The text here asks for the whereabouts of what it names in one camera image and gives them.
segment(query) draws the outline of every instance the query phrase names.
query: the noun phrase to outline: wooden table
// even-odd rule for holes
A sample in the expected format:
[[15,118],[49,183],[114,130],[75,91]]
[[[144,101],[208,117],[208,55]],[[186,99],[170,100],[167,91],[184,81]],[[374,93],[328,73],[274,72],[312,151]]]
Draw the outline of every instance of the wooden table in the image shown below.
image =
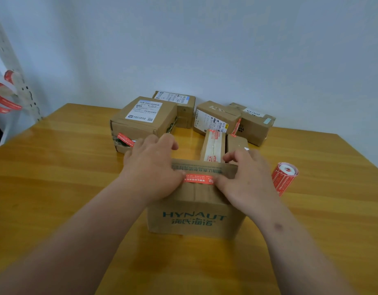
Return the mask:
[[[0,147],[0,271],[49,236],[117,177],[117,109],[67,104]],[[173,132],[176,158],[199,159],[204,137]],[[260,149],[300,175],[283,201],[362,294],[378,294],[378,169],[336,134],[272,128]],[[277,294],[263,237],[246,219],[235,241],[151,234],[143,213],[98,294]]]

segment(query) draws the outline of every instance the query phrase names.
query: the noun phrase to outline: white sticker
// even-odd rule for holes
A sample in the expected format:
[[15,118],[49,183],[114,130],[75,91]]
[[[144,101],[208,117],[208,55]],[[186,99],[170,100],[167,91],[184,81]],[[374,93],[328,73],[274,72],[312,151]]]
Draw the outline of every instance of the white sticker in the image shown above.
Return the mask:
[[187,104],[189,102],[189,96],[187,95],[179,95],[174,93],[167,93],[160,91],[156,96],[155,99],[171,101],[180,104]]
[[264,113],[260,113],[258,111],[252,110],[250,108],[244,109],[244,112],[249,113],[249,114],[251,114],[253,116],[261,117],[261,118],[263,118],[266,115]]
[[210,130],[206,143],[204,161],[221,162],[221,133]]
[[207,129],[213,129],[225,133],[229,125],[226,122],[219,120],[203,111],[196,111],[196,119],[194,120],[194,127],[205,132]]
[[139,100],[125,119],[152,123],[161,106],[160,102]]

